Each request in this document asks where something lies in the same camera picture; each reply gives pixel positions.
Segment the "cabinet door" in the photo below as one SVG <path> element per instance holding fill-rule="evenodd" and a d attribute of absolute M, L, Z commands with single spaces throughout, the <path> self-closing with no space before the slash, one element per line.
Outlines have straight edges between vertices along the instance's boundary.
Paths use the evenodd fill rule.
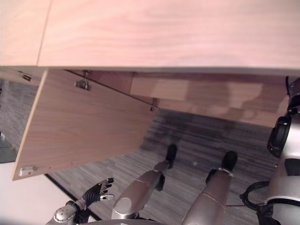
<path fill-rule="evenodd" d="M 138 149 L 158 109 L 94 82 L 90 91 L 75 87 L 81 79 L 62 70 L 43 75 L 13 180 L 27 166 L 34 176 Z"/>
<path fill-rule="evenodd" d="M 37 64 L 50 0 L 0 0 L 0 65 Z"/>

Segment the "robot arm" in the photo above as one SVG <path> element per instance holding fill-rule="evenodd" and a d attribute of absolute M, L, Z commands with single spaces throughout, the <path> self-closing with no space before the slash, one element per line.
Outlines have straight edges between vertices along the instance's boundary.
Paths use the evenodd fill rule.
<path fill-rule="evenodd" d="M 46 225 L 75 225 L 87 223 L 89 214 L 86 209 L 97 201 L 114 199 L 114 195 L 107 194 L 107 188 L 111 187 L 113 178 L 103 180 L 89 190 L 76 202 L 68 201 L 65 206 L 57 209 L 52 219 Z"/>

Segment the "white wall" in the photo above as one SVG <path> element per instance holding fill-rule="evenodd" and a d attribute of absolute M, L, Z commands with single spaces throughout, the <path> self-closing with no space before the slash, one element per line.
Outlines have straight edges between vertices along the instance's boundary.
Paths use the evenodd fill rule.
<path fill-rule="evenodd" d="M 45 176 L 11 181 L 15 163 L 0 164 L 0 224 L 43 225 L 70 198 Z"/>

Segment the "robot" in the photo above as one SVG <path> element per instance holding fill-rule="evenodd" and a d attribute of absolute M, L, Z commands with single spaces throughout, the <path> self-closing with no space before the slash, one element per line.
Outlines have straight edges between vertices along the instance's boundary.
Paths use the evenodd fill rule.
<path fill-rule="evenodd" d="M 300 223 L 300 78 L 288 83 L 289 105 L 283 117 L 279 117 L 272 129 L 267 148 L 279 158 L 271 181 L 260 181 L 250 185 L 240 195 L 243 203 L 256 211 L 259 225 L 297 225 Z M 139 212 L 156 189 L 162 191 L 165 174 L 173 167 L 177 146 L 171 144 L 164 161 L 154 166 L 133 181 L 117 199 L 112 209 L 111 219 L 88 223 L 88 225 L 165 225 L 144 219 Z M 225 214 L 233 169 L 237 162 L 234 151 L 227 152 L 219 169 L 211 170 L 206 179 L 206 187 L 199 194 L 182 220 L 182 225 L 221 225 Z M 107 194 L 113 178 L 103 180 L 86 191 L 76 202 L 69 201 L 55 211 L 46 225 L 75 225 L 88 222 L 86 209 L 97 201 L 114 199 Z M 268 188 L 264 205 L 249 201 L 251 191 Z"/>

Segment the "wood grain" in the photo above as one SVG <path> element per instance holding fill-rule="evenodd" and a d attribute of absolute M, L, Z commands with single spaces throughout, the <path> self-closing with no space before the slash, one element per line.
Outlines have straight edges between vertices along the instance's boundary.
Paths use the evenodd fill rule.
<path fill-rule="evenodd" d="M 300 69 L 299 7 L 297 0 L 53 0 L 38 64 Z"/>
<path fill-rule="evenodd" d="M 18 153 L 14 180 L 24 166 L 33 175 L 135 151 L 156 112 L 149 105 L 61 70 L 44 75 Z"/>
<path fill-rule="evenodd" d="M 10 67 L 0 67 L 0 79 L 7 80 L 7 81 L 12 81 L 12 82 L 17 82 L 17 83 L 22 83 L 26 85 L 31 85 L 31 86 L 38 86 L 42 77 L 42 71 L 44 69 L 39 68 L 38 71 L 34 73 L 28 73 L 28 70 L 21 69 L 19 71 L 22 71 L 25 73 L 25 75 L 31 77 L 31 80 L 25 80 L 21 77 L 21 74 L 16 68 L 11 69 Z"/>
<path fill-rule="evenodd" d="M 51 0 L 0 0 L 0 65 L 36 66 Z"/>
<path fill-rule="evenodd" d="M 131 94 L 187 101 L 203 108 L 219 106 L 220 109 L 276 114 L 284 114 L 288 105 L 284 77 L 161 74 L 163 78 L 155 78 L 149 77 L 151 74 L 148 77 L 142 75 L 147 74 L 133 78 Z"/>

